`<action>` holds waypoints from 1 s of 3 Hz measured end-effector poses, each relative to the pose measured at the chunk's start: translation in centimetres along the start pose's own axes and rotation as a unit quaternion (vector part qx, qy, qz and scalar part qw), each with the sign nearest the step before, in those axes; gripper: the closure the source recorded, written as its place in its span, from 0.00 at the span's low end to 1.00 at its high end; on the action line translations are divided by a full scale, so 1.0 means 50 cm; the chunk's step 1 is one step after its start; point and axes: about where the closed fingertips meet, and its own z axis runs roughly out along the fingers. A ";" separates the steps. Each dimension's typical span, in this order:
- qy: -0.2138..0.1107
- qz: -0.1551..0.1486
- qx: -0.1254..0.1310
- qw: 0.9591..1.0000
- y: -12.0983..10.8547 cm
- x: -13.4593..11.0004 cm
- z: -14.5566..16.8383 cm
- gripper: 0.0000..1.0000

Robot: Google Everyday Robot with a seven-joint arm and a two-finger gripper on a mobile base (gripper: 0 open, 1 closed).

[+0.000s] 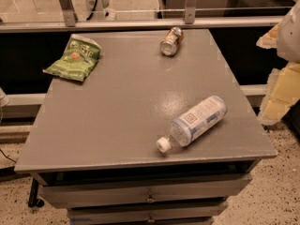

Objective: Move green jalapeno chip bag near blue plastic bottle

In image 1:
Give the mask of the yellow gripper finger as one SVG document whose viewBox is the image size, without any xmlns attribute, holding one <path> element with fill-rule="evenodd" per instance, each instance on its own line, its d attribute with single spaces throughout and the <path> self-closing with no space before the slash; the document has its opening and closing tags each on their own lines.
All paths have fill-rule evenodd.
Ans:
<svg viewBox="0 0 300 225">
<path fill-rule="evenodd" d="M 300 64 L 289 62 L 283 69 L 273 68 L 266 85 L 258 119 L 273 126 L 300 100 Z"/>
</svg>

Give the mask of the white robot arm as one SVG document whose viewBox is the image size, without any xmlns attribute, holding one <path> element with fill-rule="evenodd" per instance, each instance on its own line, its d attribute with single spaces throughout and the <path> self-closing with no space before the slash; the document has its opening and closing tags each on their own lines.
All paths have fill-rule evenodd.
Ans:
<svg viewBox="0 0 300 225">
<path fill-rule="evenodd" d="M 256 45 L 276 49 L 277 56 L 288 62 L 283 69 L 272 69 L 260 106 L 259 121 L 272 126 L 300 100 L 300 1 Z"/>
</svg>

